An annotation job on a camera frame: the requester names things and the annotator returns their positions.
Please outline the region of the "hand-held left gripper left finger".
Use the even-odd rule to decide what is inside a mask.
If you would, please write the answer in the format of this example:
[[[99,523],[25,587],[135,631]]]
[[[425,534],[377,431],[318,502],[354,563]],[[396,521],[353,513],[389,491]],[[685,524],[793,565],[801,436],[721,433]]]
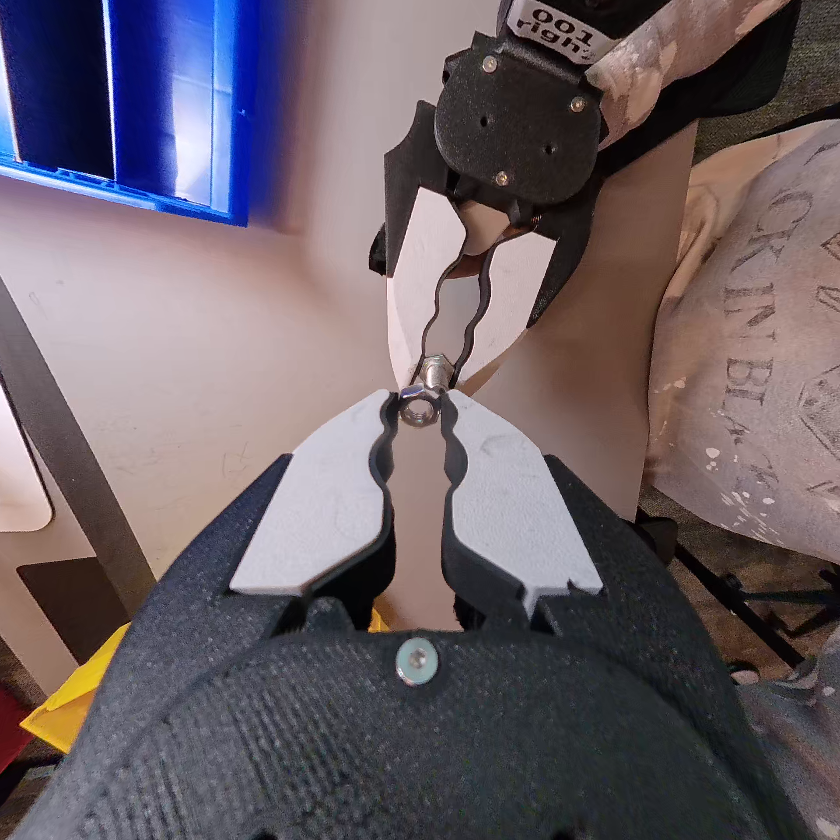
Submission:
[[[287,468],[229,587],[310,597],[350,584],[374,600],[396,568],[393,472],[398,395],[381,389],[311,433]]]

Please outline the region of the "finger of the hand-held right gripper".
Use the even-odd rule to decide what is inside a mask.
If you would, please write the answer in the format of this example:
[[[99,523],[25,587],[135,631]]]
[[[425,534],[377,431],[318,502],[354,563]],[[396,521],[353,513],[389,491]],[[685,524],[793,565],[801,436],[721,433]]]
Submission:
[[[444,194],[421,187],[400,255],[386,279],[387,339],[398,389],[412,384],[424,360],[424,335],[438,310],[438,286],[461,259],[467,227]]]
[[[455,386],[476,391],[526,331],[557,241],[538,233],[507,238],[479,274],[479,310],[465,333]]]

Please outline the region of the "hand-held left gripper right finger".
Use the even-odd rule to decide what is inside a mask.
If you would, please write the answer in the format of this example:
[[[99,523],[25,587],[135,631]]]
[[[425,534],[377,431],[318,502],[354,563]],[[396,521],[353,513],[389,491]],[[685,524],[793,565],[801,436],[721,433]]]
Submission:
[[[537,601],[603,582],[540,448],[459,391],[442,396],[444,577],[465,601]]]

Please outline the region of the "steel hex bolt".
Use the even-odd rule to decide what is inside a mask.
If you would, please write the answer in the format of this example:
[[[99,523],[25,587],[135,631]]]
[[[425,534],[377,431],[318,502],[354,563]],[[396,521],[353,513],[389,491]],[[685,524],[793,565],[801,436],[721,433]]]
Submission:
[[[421,363],[419,379],[429,392],[440,395],[446,392],[452,384],[455,367],[446,355],[438,353],[427,356]]]

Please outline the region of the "steel hex nut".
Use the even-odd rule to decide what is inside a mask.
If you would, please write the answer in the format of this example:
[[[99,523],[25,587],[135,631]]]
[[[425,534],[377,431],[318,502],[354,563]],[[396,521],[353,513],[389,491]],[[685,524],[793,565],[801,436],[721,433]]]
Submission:
[[[436,424],[440,414],[440,392],[425,384],[415,384],[401,390],[398,403],[399,417],[413,428]]]

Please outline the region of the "blue plastic bin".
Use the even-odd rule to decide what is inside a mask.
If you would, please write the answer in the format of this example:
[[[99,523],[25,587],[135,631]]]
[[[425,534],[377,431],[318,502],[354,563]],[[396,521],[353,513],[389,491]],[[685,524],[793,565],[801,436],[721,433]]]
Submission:
[[[258,17],[252,1],[2,1],[2,177],[246,226]]]

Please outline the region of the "yellow plastic bin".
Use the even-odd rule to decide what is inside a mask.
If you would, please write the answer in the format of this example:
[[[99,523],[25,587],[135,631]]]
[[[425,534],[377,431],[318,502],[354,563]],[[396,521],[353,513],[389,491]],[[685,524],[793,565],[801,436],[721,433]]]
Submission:
[[[130,623],[118,627],[86,663],[78,666],[55,692],[18,723],[19,730],[61,755],[68,755],[129,628]]]

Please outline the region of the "person's right forearm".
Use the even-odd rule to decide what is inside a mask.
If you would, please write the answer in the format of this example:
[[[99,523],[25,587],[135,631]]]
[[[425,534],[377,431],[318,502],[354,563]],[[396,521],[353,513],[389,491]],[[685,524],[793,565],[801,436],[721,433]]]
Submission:
[[[709,68],[787,1],[671,1],[586,72],[602,92],[598,151],[640,126],[673,81]]]

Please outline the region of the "person's right hand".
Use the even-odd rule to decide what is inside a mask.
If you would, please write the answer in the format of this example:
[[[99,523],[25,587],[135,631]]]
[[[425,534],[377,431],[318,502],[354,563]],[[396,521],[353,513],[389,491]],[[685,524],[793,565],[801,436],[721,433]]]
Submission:
[[[505,213],[475,201],[467,201],[456,209],[467,237],[462,256],[449,273],[449,279],[476,277],[493,245],[527,232],[526,228],[511,225]]]

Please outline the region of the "wooden document stand white base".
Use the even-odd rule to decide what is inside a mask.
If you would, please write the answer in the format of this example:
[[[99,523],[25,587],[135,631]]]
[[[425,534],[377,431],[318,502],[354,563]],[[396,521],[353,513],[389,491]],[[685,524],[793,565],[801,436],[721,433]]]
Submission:
[[[1,386],[1,533],[36,532],[53,516],[24,429]]]

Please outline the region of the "red tote bag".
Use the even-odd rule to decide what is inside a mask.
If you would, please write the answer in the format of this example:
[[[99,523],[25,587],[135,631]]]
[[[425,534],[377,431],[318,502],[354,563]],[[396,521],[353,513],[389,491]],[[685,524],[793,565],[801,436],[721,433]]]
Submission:
[[[1,686],[1,774],[19,757],[32,739],[32,735],[20,726],[27,716],[28,710],[25,706]]]

